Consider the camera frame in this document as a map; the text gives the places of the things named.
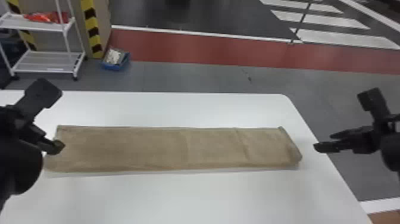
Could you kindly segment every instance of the white line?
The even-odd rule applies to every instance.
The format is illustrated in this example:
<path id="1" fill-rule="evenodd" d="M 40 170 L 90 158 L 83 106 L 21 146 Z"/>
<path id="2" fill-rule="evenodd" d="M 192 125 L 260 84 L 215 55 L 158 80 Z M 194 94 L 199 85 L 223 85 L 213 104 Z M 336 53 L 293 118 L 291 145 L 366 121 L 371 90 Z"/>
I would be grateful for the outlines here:
<path id="1" fill-rule="evenodd" d="M 287 0 L 260 0 L 264 5 L 274 5 L 274 6 L 282 6 L 289 8 L 303 8 L 305 9 L 308 5 L 306 2 L 296 2 L 296 1 L 287 1 Z M 331 5 L 323 5 L 323 4 L 311 4 L 310 10 L 316 11 L 325 11 L 331 13 L 343 13 L 337 8 Z"/>
<path id="2" fill-rule="evenodd" d="M 370 17 L 378 20 L 379 22 L 397 30 L 398 32 L 400 32 L 400 24 L 398 24 L 397 22 L 395 22 L 373 10 L 370 10 L 369 8 L 367 8 L 353 0 L 340 0 L 340 1 L 343 2 L 344 4 L 349 5 L 350 7 L 355 8 L 358 11 L 361 11 L 364 14 L 369 15 Z"/>
<path id="3" fill-rule="evenodd" d="M 400 209 L 400 198 L 387 198 L 373 201 L 360 202 L 361 207 L 367 214 Z"/>
<path id="4" fill-rule="evenodd" d="M 205 32 L 193 32 L 193 31 L 185 31 L 185 30 L 167 30 L 167 29 L 155 29 L 155 28 L 147 28 L 147 27 L 135 27 L 135 26 L 112 25 L 112 28 L 118 29 L 118 30 L 134 30 L 134 31 L 144 31 L 144 32 L 156 32 L 156 33 L 174 33 L 174 34 L 183 34 L 183 35 L 211 36 L 211 37 L 217 37 L 217 38 L 246 39 L 246 40 L 255 40 L 255 41 L 275 41 L 275 42 L 286 42 L 286 43 L 290 42 L 290 39 L 283 39 L 283 38 L 262 38 L 259 36 L 230 35 L 230 34 L 221 34 L 221 33 L 205 33 Z M 300 41 L 300 40 L 295 40 L 294 42 L 302 43 L 302 41 Z"/>
<path id="5" fill-rule="evenodd" d="M 361 46 L 367 48 L 400 49 L 400 46 L 381 36 L 355 35 L 303 29 L 299 30 L 297 36 L 304 42 Z"/>
<path id="6" fill-rule="evenodd" d="M 272 10 L 272 12 L 283 21 L 295 21 L 299 22 L 301 17 L 303 16 L 302 13 L 290 13 L 285 11 L 276 11 Z M 369 29 L 369 27 L 365 26 L 364 24 L 360 23 L 357 20 L 352 18 L 340 18 L 340 17 L 331 17 L 325 15 L 306 15 L 304 18 L 304 23 L 314 23 L 314 24 L 322 24 L 328 26 L 341 26 L 341 27 L 352 27 L 352 28 L 359 28 L 359 29 Z"/>

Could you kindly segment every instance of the yellow and black striped pole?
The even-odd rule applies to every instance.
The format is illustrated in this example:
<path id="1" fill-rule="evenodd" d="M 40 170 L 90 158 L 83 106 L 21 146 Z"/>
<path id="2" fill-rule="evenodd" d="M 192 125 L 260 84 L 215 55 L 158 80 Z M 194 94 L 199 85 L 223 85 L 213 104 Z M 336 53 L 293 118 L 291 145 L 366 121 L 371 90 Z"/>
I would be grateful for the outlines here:
<path id="1" fill-rule="evenodd" d="M 7 4 L 12 13 L 21 14 L 20 3 L 18 0 L 7 0 Z M 38 48 L 36 47 L 35 39 L 29 31 L 21 30 L 20 34 L 22 35 L 21 38 L 26 41 L 32 51 L 38 50 Z"/>
<path id="2" fill-rule="evenodd" d="M 102 58 L 104 50 L 99 35 L 95 4 L 93 0 L 81 0 L 80 3 L 85 17 L 85 27 L 89 36 L 89 45 L 92 49 L 93 58 Z"/>

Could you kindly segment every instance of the floor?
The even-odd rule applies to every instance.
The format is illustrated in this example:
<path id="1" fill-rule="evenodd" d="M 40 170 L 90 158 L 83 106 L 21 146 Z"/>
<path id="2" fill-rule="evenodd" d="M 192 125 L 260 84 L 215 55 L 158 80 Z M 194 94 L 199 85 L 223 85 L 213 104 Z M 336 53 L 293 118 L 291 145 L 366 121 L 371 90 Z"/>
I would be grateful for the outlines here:
<path id="1" fill-rule="evenodd" d="M 356 94 L 380 87 L 393 111 L 400 111 L 400 76 L 267 67 L 132 61 L 123 71 L 108 72 L 100 61 L 82 67 L 79 82 L 70 76 L 22 74 L 8 89 L 24 89 L 46 77 L 63 90 L 133 92 L 240 92 L 287 95 L 319 141 L 331 133 L 367 125 Z M 360 200 L 400 196 L 400 183 L 380 155 L 331 154 L 330 158 Z"/>
<path id="2" fill-rule="evenodd" d="M 111 15 L 115 25 L 400 49 L 398 30 L 382 23 L 382 17 L 378 21 L 350 7 L 347 0 L 312 0 L 304 24 L 295 35 L 308 3 L 309 0 L 230 0 L 206 4 L 202 0 L 123 0 L 111 3 Z"/>

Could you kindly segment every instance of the black floor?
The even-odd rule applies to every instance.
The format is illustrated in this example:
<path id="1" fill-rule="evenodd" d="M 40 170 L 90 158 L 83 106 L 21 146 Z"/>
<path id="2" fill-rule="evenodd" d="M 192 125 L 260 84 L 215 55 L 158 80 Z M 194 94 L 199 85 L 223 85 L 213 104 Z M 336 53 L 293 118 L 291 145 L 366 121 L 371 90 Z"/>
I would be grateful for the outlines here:
<path id="1" fill-rule="evenodd" d="M 297 39 L 259 0 L 121 0 L 110 10 L 115 25 Z"/>

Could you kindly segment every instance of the crosswalk stripe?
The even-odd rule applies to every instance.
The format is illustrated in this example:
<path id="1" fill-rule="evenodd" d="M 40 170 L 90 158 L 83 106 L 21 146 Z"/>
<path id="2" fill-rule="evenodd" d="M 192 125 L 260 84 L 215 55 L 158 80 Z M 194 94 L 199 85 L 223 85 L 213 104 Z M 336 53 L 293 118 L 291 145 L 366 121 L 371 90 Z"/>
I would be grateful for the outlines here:
<path id="1" fill-rule="evenodd" d="M 306 9 L 306 2 L 297 2 L 297 1 L 287 1 L 287 0 L 260 0 L 264 5 L 274 5 L 274 6 L 282 6 L 289 8 L 304 8 Z M 323 5 L 323 4 L 311 4 L 310 10 L 316 11 L 325 11 L 331 13 L 343 13 L 337 8 L 331 5 Z"/>
<path id="2" fill-rule="evenodd" d="M 290 13 L 284 11 L 276 11 L 272 10 L 272 12 L 283 21 L 295 21 L 299 22 L 303 14 L 301 13 Z M 322 24 L 328 26 L 340 26 L 340 27 L 351 27 L 351 28 L 359 28 L 359 29 L 369 29 L 369 27 L 363 25 L 357 20 L 352 18 L 340 18 L 340 17 L 331 17 L 325 15 L 311 15 L 308 14 L 304 18 L 304 23 L 313 23 L 313 24 Z"/>
<path id="3" fill-rule="evenodd" d="M 301 29 L 297 36 L 304 42 L 327 43 L 370 48 L 400 49 L 400 46 L 381 36 L 354 35 Z"/>

